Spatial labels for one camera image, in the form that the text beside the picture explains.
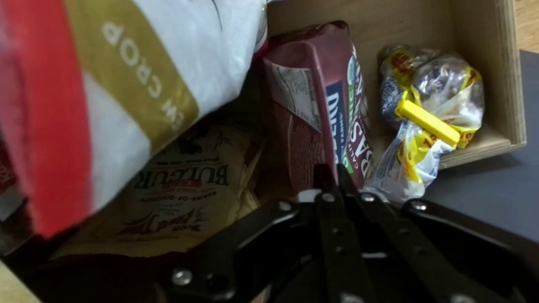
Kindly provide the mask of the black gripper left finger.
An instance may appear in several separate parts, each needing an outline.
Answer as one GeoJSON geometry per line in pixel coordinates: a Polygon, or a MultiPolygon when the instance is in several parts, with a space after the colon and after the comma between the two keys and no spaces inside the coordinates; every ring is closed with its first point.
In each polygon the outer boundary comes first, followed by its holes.
{"type": "Polygon", "coordinates": [[[313,181],[320,188],[315,197],[315,212],[328,301],[371,303],[374,299],[372,284],[342,190],[327,165],[315,166],[313,181]]]}

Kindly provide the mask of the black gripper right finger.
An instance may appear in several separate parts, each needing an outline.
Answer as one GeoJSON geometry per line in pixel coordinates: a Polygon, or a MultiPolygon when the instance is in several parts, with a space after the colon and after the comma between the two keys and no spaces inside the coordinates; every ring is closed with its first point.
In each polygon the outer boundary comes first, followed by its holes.
{"type": "Polygon", "coordinates": [[[342,165],[339,183],[365,220],[381,232],[391,252],[429,303],[504,303],[493,289],[458,271],[411,220],[371,190],[359,190],[342,165]]]}

